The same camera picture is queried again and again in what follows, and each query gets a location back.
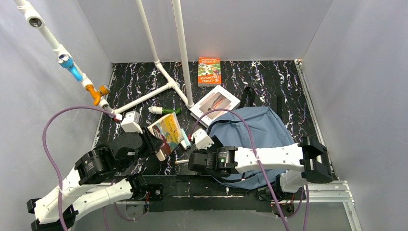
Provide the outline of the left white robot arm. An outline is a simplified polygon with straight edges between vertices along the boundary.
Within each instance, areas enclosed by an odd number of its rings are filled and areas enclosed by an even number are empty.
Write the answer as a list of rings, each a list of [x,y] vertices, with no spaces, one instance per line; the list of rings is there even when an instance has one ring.
[[[138,159],[153,157],[163,145],[146,128],[142,133],[126,132],[110,142],[100,144],[75,163],[61,184],[42,198],[30,199],[27,210],[36,219],[33,231],[64,231],[86,214],[118,201],[143,200],[148,185],[140,173],[94,192],[105,181],[113,181],[117,172],[125,172]]]

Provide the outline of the yellow illustrated book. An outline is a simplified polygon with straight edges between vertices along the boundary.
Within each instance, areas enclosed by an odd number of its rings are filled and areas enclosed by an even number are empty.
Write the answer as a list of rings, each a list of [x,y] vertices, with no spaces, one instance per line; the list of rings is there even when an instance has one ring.
[[[159,161],[165,161],[184,140],[175,112],[164,115],[147,128],[155,137],[163,140],[163,144],[156,154]]]

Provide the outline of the blue student backpack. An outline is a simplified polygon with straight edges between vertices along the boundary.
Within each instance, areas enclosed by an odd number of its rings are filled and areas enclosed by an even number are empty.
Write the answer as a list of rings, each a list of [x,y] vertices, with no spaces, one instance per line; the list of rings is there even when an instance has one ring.
[[[276,148],[295,143],[285,124],[269,107],[243,107],[235,113],[242,117],[250,128],[256,148]],[[244,123],[234,114],[226,112],[214,120],[206,129],[210,136],[216,136],[225,146],[251,149],[249,134]],[[242,174],[231,174],[216,178],[221,185],[254,190],[267,185],[261,170]]]

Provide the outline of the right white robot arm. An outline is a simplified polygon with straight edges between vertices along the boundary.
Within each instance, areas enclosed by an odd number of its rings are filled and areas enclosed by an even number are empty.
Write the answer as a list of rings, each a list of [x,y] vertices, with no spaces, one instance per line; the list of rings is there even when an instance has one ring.
[[[197,149],[189,157],[188,169],[213,177],[242,175],[248,171],[283,169],[276,176],[276,189],[295,193],[307,183],[333,181],[327,148],[318,140],[302,137],[300,143],[273,148],[243,148],[215,145]]]

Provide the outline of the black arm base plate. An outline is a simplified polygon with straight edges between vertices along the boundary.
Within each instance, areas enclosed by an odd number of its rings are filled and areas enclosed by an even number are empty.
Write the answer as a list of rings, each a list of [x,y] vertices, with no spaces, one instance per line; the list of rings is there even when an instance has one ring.
[[[254,210],[278,213],[268,190],[226,187],[196,175],[145,175],[149,212]]]

